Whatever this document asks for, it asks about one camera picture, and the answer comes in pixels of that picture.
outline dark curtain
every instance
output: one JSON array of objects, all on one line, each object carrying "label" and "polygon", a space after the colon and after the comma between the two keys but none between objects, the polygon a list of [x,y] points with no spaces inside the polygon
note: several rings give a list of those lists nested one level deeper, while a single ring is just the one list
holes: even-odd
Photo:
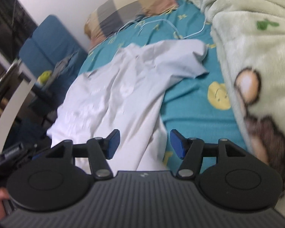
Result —
[{"label": "dark curtain", "polygon": [[36,27],[17,0],[0,0],[0,51],[9,62]]}]

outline grooved gray surface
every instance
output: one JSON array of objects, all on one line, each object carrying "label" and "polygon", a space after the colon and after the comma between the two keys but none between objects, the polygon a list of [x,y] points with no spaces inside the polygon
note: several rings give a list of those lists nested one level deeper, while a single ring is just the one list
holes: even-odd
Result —
[{"label": "grooved gray surface", "polygon": [[207,202],[192,182],[169,171],[119,172],[97,182],[76,205],[52,213],[18,209],[2,221],[6,228],[277,228],[285,219],[273,209],[240,214]]}]

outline white cable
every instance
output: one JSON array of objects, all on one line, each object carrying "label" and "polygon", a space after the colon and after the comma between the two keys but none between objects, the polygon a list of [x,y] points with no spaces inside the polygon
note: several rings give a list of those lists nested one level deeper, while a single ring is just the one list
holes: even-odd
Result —
[{"label": "white cable", "polygon": [[202,32],[202,31],[204,30],[204,28],[205,28],[205,25],[206,25],[206,17],[205,17],[204,24],[203,24],[203,27],[202,27],[201,30],[199,30],[199,31],[196,32],[196,33],[192,33],[192,34],[190,34],[190,35],[188,35],[188,36],[186,36],[186,37],[183,37],[183,39],[187,39],[188,37],[191,37],[191,36],[193,36],[193,35],[196,35],[196,34]]},{"label": "white cable", "polygon": [[135,23],[136,25],[139,25],[139,22],[137,22],[137,21],[129,21],[129,22],[127,22],[124,26],[122,26],[122,27],[118,30],[117,33],[115,33],[115,38],[117,37],[118,33],[119,33],[122,29],[124,29],[127,25],[129,25],[130,23]]},{"label": "white cable", "polygon": [[155,20],[155,21],[149,21],[145,24],[143,24],[138,32],[138,35],[141,33],[141,31],[143,30],[143,27],[147,24],[150,24],[150,23],[154,23],[154,22],[159,22],[159,21],[165,21],[165,22],[168,22],[168,24],[174,29],[174,31],[177,33],[177,36],[180,37],[180,33],[178,31],[178,29],[170,22],[168,21],[167,19],[159,19],[159,20]]}]

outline pillow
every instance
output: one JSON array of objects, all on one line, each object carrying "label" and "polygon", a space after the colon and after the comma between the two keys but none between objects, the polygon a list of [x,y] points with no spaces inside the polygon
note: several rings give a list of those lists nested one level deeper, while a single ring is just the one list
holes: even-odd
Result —
[{"label": "pillow", "polygon": [[108,0],[89,16],[84,31],[95,47],[131,20],[177,8],[176,0]]}]

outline light green blanket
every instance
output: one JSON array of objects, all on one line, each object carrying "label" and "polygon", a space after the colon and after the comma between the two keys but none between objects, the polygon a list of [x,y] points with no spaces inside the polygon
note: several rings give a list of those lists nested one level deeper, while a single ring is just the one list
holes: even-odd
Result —
[{"label": "light green blanket", "polygon": [[[285,0],[191,0],[211,36],[247,146],[285,186]],[[276,208],[285,216],[285,191]]]}]

